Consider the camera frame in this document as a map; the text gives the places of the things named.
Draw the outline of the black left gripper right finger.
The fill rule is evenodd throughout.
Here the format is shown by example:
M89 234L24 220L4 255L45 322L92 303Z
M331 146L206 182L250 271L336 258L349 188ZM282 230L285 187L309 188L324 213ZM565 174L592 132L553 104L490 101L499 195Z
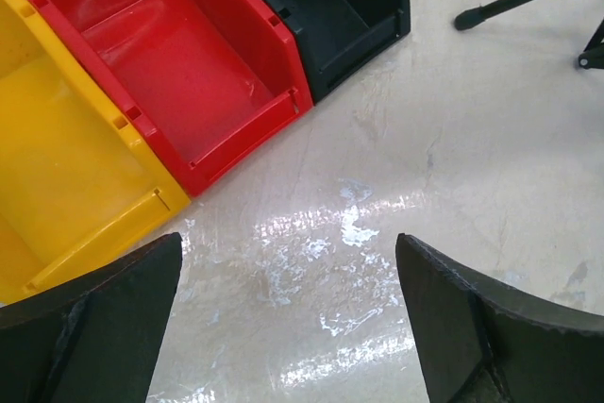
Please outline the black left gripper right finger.
M602 316L520 291L408 234L395 256L430 401L602 401Z

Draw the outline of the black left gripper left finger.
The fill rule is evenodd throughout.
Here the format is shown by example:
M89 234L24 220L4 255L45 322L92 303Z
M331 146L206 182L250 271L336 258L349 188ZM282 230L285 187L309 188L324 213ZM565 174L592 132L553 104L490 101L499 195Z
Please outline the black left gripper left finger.
M170 233L1 310L4 402L143 402L176 296Z

